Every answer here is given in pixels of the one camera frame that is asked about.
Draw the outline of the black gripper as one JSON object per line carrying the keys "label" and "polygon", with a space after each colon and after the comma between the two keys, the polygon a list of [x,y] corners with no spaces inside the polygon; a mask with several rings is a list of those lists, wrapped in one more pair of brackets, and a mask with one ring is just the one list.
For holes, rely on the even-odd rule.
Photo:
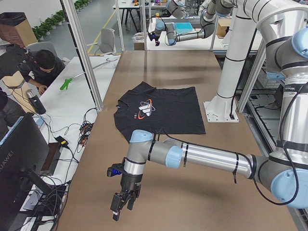
{"label": "black gripper", "polygon": [[121,193],[115,193],[112,199],[112,203],[110,209],[113,212],[113,220],[118,221],[120,217],[120,212],[123,208],[124,204],[124,196],[123,193],[128,194],[128,205],[127,209],[132,210],[134,202],[136,198],[139,197],[141,190],[141,180],[143,174],[140,175],[132,175],[127,172],[122,173],[121,177]]}
{"label": "black gripper", "polygon": [[154,40],[155,40],[155,45],[159,46],[160,45],[159,37],[155,37]]}

